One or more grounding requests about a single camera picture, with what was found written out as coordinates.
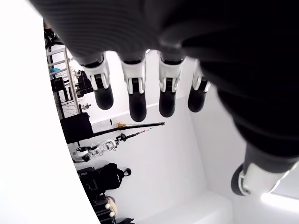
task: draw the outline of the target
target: black equipment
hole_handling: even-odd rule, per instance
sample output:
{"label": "black equipment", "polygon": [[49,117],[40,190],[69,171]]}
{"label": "black equipment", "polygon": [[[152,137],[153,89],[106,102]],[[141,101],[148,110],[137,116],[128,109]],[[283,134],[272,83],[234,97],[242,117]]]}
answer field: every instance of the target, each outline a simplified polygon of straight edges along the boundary
{"label": "black equipment", "polygon": [[63,91],[65,101],[69,101],[69,96],[67,95],[67,90],[64,85],[64,80],[61,77],[51,79],[51,86],[53,92]]}
{"label": "black equipment", "polygon": [[92,167],[78,171],[80,181],[92,205],[99,202],[100,195],[106,190],[120,187],[122,179],[132,174],[131,169],[122,171],[114,163],[109,163],[100,169]]}

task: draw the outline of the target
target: white wall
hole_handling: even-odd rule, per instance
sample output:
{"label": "white wall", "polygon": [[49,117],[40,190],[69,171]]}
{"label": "white wall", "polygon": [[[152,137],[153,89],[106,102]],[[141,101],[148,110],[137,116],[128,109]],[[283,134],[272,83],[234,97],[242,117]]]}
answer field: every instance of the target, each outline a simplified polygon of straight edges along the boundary
{"label": "white wall", "polygon": [[[62,46],[56,45],[52,47],[52,50],[61,48]],[[105,111],[100,109],[95,101],[94,93],[85,94],[81,104],[89,103],[92,105],[88,109],[88,114],[90,115],[91,123],[100,122],[109,118],[120,116],[126,114],[129,111],[128,104],[128,91],[126,83],[124,82],[124,76],[121,68],[121,62],[119,57],[115,52],[108,51],[106,53],[109,69],[110,69],[110,79],[111,88],[114,96],[114,104],[111,109]],[[56,54],[53,56],[53,62],[63,60],[63,54]],[[151,50],[146,55],[146,104],[156,105],[159,102],[160,87],[159,87],[159,68],[158,68],[158,54],[157,51]],[[72,66],[76,71],[82,70],[82,67],[76,62],[71,61],[70,66]],[[55,68],[63,69],[65,68],[65,63],[56,65]],[[187,58],[184,62],[183,71],[181,75],[181,80],[179,82],[179,88],[177,90],[176,98],[181,98],[189,95],[192,75],[194,69],[194,60]]]}
{"label": "white wall", "polygon": [[25,0],[0,8],[0,223],[98,224],[56,112],[43,19]]}
{"label": "white wall", "polygon": [[[245,142],[222,107],[215,88],[206,97],[203,110],[191,113],[209,188],[233,202],[239,224],[298,224],[299,214],[270,207],[260,198],[236,196],[230,189],[234,171],[243,162]],[[298,170],[281,182],[279,192],[297,192]]]}
{"label": "white wall", "polygon": [[[126,114],[112,121],[130,124],[131,118]],[[87,166],[98,168],[114,162],[120,168],[132,169],[132,175],[123,179],[120,188],[106,193],[115,197],[118,217],[133,217],[138,223],[206,190],[185,99],[177,100],[176,113],[168,119],[160,115],[158,106],[150,107],[144,123],[161,121],[166,125],[121,142],[116,152],[106,152],[87,164],[76,164],[76,169],[80,169]],[[128,135],[136,131],[126,130],[124,133]],[[92,141],[115,139],[119,133],[83,140],[80,144],[86,146]]]}
{"label": "white wall", "polygon": [[231,202],[206,191],[138,224],[231,224],[231,220]]}

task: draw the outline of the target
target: robotic hand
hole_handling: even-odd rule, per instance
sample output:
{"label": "robotic hand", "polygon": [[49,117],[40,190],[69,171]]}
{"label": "robotic hand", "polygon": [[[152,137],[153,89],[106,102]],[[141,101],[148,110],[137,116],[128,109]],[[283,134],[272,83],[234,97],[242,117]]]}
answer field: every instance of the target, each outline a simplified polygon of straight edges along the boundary
{"label": "robotic hand", "polygon": [[105,51],[118,53],[130,114],[146,116],[145,57],[159,53],[160,113],[174,113],[186,56],[196,58],[188,107],[210,83],[247,141],[232,178],[238,195],[270,192],[299,161],[296,3],[222,0],[30,0],[89,77],[99,108],[113,105]]}
{"label": "robotic hand", "polygon": [[117,147],[115,140],[107,139],[101,143],[93,142],[90,146],[79,147],[72,154],[74,162],[88,162],[94,156],[102,156],[106,151],[114,150]]}

